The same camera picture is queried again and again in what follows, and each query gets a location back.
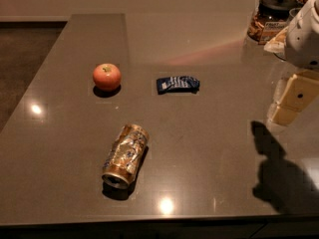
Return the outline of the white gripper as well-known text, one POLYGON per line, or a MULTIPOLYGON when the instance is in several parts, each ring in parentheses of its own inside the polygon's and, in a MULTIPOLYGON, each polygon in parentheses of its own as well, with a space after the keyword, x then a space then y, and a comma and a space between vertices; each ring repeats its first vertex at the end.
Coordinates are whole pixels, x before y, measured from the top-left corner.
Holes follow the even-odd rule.
MULTIPOLYGON (((297 68, 319 68, 319 15, 314 7, 300 10, 288 27, 285 41, 286 61, 297 68)), ((319 95, 319 73, 312 70, 293 74, 287 82, 279 105, 269 108, 269 119, 280 125, 291 124, 319 95)))

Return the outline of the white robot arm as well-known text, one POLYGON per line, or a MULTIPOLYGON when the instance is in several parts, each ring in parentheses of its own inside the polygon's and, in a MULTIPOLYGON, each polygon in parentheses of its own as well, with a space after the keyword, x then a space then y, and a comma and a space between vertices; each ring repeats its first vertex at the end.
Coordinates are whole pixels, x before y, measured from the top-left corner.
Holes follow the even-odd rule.
POLYGON ((267 116, 289 125, 319 96, 319 0, 308 0, 290 21, 282 48, 297 71, 278 81, 267 116))

